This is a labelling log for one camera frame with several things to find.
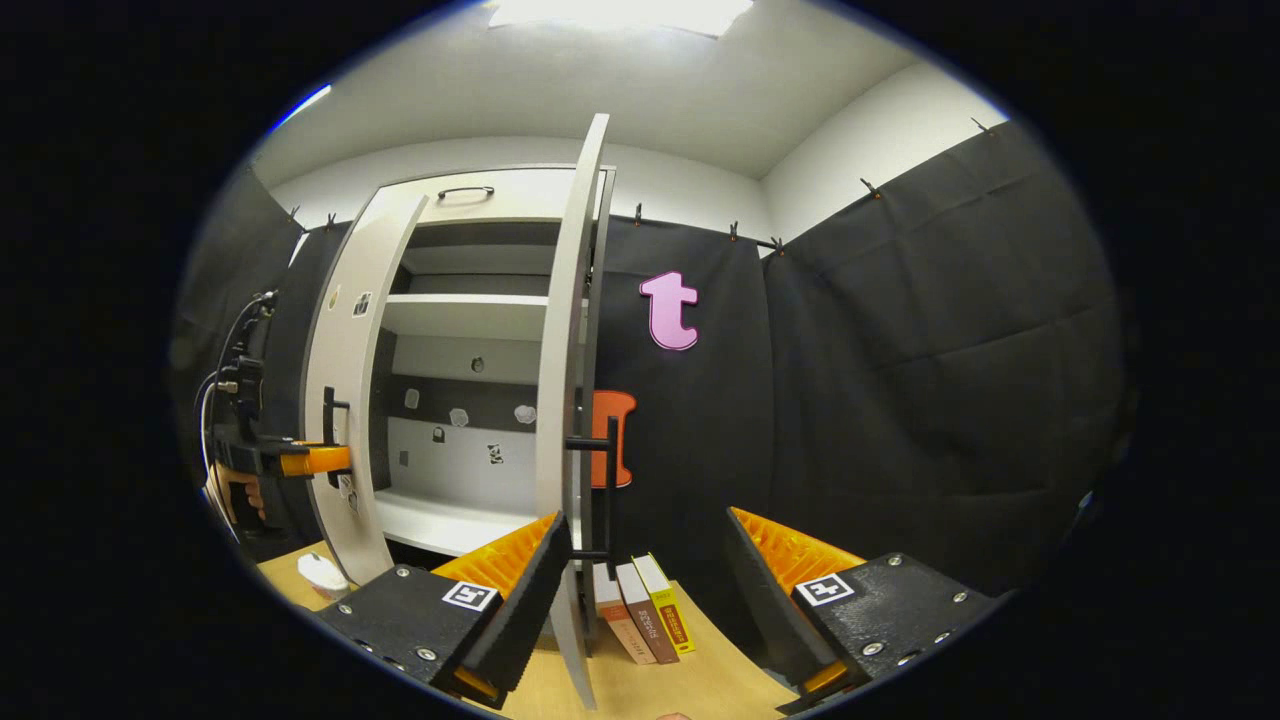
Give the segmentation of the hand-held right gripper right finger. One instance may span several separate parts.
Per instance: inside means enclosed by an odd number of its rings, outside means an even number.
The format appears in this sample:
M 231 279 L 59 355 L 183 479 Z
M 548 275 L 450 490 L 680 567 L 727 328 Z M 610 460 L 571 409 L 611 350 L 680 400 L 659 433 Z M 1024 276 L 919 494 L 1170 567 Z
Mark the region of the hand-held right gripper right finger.
M 896 676 L 1006 602 L 905 553 L 863 559 L 742 509 L 727 518 L 730 566 L 767 665 L 796 691 L 781 714 Z

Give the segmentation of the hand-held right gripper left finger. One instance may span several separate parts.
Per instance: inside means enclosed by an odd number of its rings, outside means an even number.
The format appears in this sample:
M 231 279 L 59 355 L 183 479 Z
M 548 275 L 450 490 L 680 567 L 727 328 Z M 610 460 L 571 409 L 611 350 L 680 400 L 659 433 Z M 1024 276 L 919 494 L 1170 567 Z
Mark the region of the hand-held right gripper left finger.
M 553 512 L 433 570 L 397 564 L 317 612 L 347 642 L 433 691 L 499 710 L 572 555 Z

